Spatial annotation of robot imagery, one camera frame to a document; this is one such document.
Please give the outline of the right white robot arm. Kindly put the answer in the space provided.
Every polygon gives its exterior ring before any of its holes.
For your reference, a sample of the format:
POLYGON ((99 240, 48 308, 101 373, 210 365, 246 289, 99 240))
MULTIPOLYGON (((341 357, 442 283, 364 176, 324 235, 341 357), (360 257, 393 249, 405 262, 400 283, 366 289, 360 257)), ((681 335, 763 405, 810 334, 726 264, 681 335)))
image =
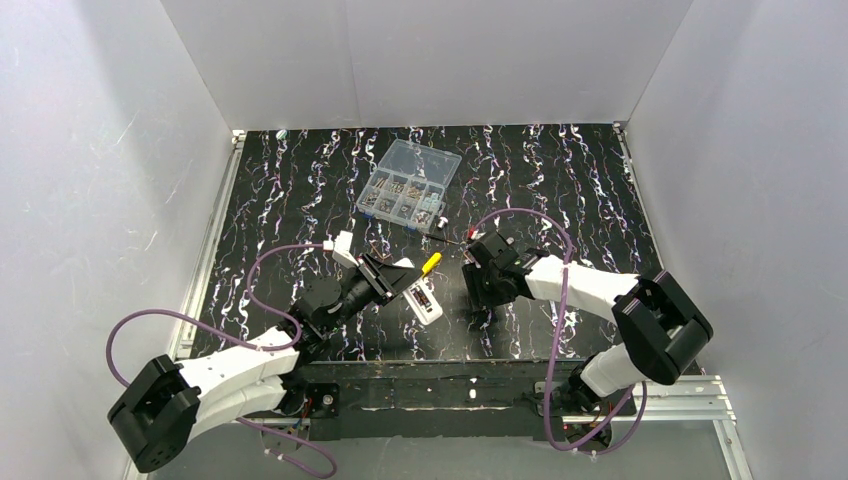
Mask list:
POLYGON ((579 409, 644 380, 672 385, 713 338, 714 330, 672 274, 611 273, 545 250, 516 250, 489 232, 470 242, 462 268, 471 304, 492 309, 519 297, 557 301, 617 327, 621 343, 594 354, 570 376, 563 398, 579 409))

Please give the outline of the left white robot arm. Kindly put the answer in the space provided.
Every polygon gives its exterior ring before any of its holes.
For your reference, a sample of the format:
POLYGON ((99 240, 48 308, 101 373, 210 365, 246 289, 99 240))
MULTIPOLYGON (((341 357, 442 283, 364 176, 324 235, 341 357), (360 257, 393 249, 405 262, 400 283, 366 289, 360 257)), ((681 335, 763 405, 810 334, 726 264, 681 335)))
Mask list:
POLYGON ((409 259, 389 264, 369 254, 339 254, 341 278, 317 277, 298 291, 282 322, 228 349, 176 362, 148 361, 111 407, 107 420, 140 473, 172 461, 197 436, 255 412, 278 409, 284 378, 312 362, 332 332, 370 305, 385 305, 413 287, 425 269, 409 259))

